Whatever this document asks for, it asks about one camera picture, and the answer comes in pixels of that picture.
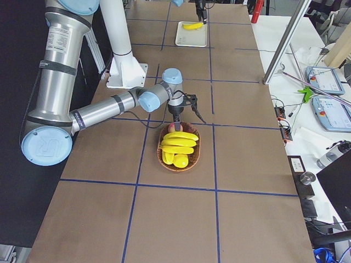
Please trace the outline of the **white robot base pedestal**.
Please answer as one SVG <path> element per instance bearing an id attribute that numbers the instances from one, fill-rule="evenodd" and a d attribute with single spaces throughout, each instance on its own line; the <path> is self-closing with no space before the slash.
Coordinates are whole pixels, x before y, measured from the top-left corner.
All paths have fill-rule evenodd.
<path id="1" fill-rule="evenodd" d="M 113 53 L 107 87 L 143 87 L 148 65 L 139 63 L 133 56 L 123 2 L 103 0 L 100 9 Z"/>

